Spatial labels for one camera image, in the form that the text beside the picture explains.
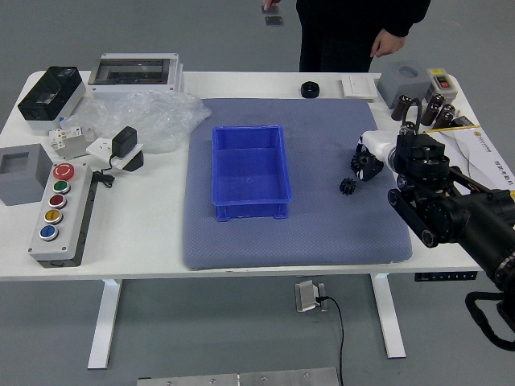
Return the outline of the person's left hand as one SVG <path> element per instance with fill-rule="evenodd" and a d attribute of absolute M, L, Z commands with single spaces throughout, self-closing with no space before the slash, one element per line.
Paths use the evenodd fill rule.
<path fill-rule="evenodd" d="M 385 55 L 391 55 L 401 50 L 405 43 L 406 37 L 392 35 L 387 30 L 382 29 L 373 42 L 370 57 L 380 58 Z"/>

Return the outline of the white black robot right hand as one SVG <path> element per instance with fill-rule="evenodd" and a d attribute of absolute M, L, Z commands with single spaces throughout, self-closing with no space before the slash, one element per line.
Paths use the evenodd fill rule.
<path fill-rule="evenodd" d="M 397 134 L 386 131 L 366 131 L 357 143 L 351 169 L 361 181 L 369 181 L 384 168 L 394 171 Z"/>

